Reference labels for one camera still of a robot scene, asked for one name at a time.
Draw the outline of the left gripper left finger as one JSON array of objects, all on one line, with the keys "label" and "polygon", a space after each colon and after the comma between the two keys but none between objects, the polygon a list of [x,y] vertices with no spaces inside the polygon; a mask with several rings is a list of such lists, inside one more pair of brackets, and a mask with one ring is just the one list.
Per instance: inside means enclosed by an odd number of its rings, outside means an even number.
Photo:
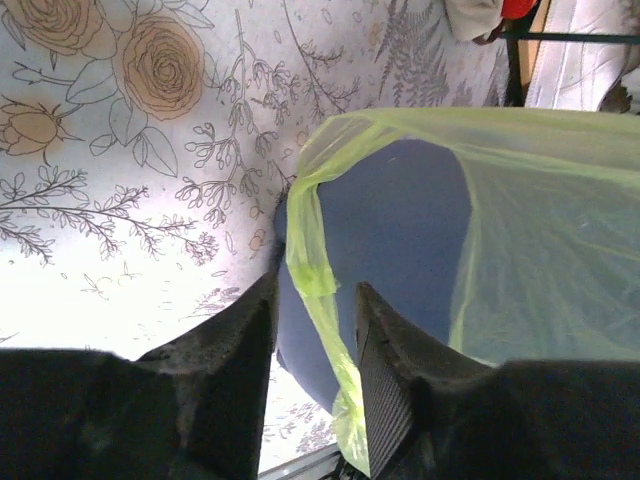
[{"label": "left gripper left finger", "polygon": [[267,273],[136,361],[3,349],[5,479],[254,479],[277,313]]}]

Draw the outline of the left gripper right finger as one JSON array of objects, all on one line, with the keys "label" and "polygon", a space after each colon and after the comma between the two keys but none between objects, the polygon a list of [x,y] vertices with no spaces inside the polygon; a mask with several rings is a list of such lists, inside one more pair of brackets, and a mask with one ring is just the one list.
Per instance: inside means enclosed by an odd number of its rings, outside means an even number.
[{"label": "left gripper right finger", "polygon": [[357,341],[374,479],[635,479],[639,366],[482,364],[360,283]]}]

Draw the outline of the green trash bag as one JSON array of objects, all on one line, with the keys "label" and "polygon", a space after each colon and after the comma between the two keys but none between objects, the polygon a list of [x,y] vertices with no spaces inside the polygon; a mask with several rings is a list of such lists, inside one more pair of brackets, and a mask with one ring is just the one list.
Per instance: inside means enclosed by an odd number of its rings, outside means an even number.
[{"label": "green trash bag", "polygon": [[319,184],[399,140],[450,150],[471,203],[447,342],[490,367],[511,360],[639,366],[639,126],[603,113],[383,108],[328,119],[300,152],[280,230],[281,344],[327,394],[344,458],[370,478],[360,357],[340,338]]}]

